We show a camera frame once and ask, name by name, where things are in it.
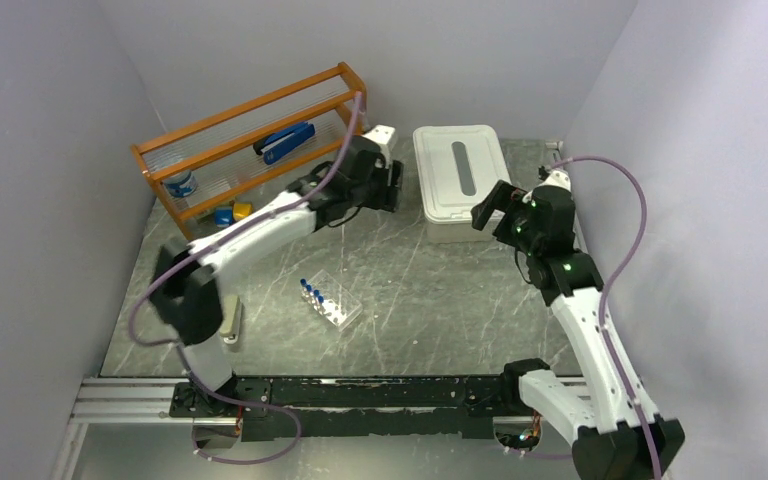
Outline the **white bin lid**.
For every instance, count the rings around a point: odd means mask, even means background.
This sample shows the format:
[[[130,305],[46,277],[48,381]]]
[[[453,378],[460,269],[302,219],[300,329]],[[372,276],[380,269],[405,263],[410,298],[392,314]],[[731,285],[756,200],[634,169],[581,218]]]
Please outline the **white bin lid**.
[[[423,210],[435,225],[468,224],[470,211],[510,174],[488,125],[424,126],[412,134]]]

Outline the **clear plastic bag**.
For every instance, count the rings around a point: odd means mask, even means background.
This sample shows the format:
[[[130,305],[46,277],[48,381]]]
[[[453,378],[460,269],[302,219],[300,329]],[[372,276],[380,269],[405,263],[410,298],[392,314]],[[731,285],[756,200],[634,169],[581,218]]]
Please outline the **clear plastic bag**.
[[[301,298],[317,315],[331,324],[338,331],[347,329],[362,313],[363,306],[360,300],[325,270],[320,270],[312,277],[305,279],[307,279],[324,296],[323,311],[317,312],[303,298],[299,280]]]

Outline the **blue capped pins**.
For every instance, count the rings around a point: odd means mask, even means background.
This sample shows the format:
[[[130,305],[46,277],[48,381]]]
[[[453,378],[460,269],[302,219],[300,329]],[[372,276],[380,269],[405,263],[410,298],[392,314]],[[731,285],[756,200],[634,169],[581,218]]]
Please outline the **blue capped pins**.
[[[324,308],[324,296],[307,279],[300,280],[303,298],[317,311],[322,312]]]

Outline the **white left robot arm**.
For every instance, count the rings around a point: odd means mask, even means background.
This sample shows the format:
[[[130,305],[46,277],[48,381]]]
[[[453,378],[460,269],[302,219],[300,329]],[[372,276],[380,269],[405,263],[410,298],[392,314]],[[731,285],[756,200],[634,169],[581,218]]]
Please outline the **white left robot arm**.
[[[334,227],[362,209],[398,208],[402,162],[393,159],[394,128],[355,135],[332,161],[290,183],[259,212],[190,243],[164,245],[148,299],[177,335],[182,359],[201,385],[197,403],[221,416],[237,400],[237,380],[219,335],[222,301],[251,264],[277,249]]]

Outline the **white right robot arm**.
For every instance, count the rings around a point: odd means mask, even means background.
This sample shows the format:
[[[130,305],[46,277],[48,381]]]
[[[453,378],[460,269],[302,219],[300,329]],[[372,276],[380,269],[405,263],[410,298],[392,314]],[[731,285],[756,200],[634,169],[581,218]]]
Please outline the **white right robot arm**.
[[[575,245],[575,202],[569,186],[548,179],[530,191],[498,181],[471,210],[482,230],[495,212],[494,238],[525,256],[528,282],[538,289],[566,334],[590,399],[582,400],[535,360],[505,366],[502,406],[529,408],[567,441],[582,479],[660,479],[685,433],[664,418],[645,391],[606,306],[608,287],[593,259]]]

